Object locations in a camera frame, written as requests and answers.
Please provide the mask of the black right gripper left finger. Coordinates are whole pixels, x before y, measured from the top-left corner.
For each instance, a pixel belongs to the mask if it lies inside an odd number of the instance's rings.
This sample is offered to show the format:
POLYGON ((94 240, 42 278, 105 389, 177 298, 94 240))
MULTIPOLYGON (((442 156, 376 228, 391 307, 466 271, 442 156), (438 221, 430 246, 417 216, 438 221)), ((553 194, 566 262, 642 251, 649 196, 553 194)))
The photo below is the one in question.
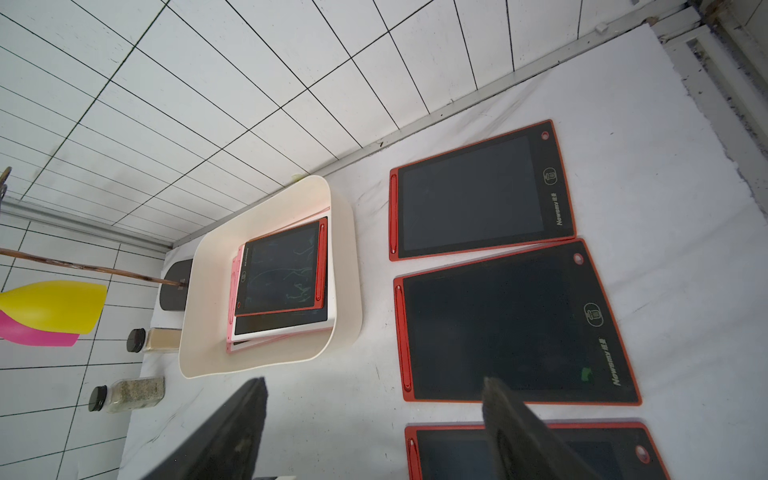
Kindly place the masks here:
POLYGON ((243 384, 148 479, 251 479, 267 415, 262 378, 243 384))

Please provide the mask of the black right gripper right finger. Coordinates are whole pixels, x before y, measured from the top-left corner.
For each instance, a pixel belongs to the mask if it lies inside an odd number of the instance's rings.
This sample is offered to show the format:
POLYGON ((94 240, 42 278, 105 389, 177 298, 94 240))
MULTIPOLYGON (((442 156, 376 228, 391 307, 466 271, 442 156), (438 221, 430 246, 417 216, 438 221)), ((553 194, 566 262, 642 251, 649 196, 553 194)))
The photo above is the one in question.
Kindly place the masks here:
POLYGON ((497 378, 484 379, 482 413, 499 479, 597 479, 599 475, 497 378))

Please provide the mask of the red writing tablet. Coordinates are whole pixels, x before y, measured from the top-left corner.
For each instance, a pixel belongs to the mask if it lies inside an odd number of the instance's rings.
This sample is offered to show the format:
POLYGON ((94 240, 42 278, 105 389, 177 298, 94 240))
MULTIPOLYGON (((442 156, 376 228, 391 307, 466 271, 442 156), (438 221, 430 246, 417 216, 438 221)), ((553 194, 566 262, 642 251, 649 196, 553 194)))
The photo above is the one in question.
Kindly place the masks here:
POLYGON ((400 276, 393 293, 408 402, 477 402, 488 378, 527 403, 642 402, 581 238, 400 276))
POLYGON ((252 239, 232 262, 235 317, 317 310, 325 304, 328 219, 252 239))
MULTIPOLYGON (((647 427, 639 421, 550 422, 548 427, 603 479, 667 479, 647 427)), ((494 479, 481 424, 405 428, 411 479, 494 479)))
POLYGON ((577 235, 550 119, 392 169, 388 211, 392 261, 577 235))

